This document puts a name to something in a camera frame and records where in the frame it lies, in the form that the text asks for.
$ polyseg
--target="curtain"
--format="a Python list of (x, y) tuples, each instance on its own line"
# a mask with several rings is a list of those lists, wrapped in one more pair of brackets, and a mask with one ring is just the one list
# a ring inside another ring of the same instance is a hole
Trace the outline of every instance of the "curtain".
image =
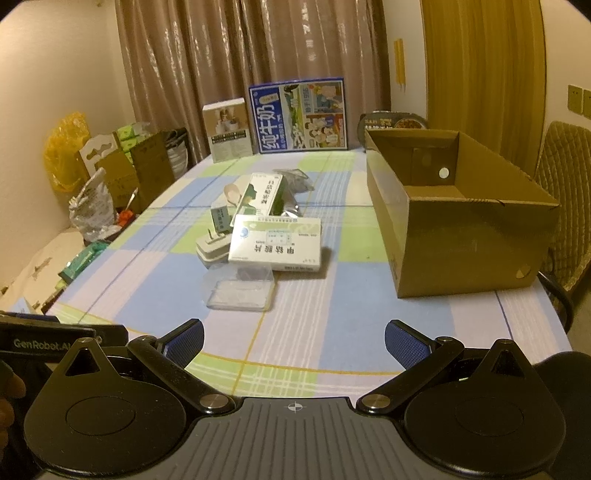
[(116, 7), (137, 120), (186, 127), (197, 160), (209, 154), (203, 105), (237, 97), (248, 104), (250, 85), (343, 76), (350, 147), (358, 145), (361, 113), (390, 108), (381, 0), (118, 0)]
[(429, 126), (461, 130), (533, 175), (546, 99), (540, 0), (422, 7)]

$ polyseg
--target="orange object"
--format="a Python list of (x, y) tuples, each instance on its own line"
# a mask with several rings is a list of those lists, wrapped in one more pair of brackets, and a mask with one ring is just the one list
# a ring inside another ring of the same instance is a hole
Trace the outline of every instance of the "orange object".
[(119, 214), (119, 218), (117, 219), (117, 225), (120, 227), (124, 227), (134, 217), (134, 213), (131, 210), (123, 210)]

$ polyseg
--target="green and white box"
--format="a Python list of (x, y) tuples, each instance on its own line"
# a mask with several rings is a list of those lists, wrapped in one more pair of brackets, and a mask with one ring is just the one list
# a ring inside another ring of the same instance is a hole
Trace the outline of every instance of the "green and white box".
[(320, 269), (319, 218), (236, 215), (230, 262), (264, 263), (273, 270)]
[(237, 215), (280, 215), (283, 211), (283, 175), (253, 173), (240, 198)]

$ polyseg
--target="clear plastic box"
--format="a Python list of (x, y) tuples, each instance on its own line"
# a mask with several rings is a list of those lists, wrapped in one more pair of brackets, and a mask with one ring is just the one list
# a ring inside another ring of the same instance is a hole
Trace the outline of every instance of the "clear plastic box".
[(203, 301), (214, 310), (266, 312), (275, 278), (269, 265), (212, 265), (203, 277)]

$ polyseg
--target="human hand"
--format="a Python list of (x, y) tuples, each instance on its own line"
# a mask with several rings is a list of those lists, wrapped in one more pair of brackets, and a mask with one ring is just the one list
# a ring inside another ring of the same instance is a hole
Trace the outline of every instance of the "human hand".
[(12, 375), (6, 384), (4, 396), (0, 397), (0, 460), (4, 456), (4, 449), (8, 445), (7, 428), (14, 422), (14, 410), (8, 398), (23, 398), (27, 389), (21, 377)]

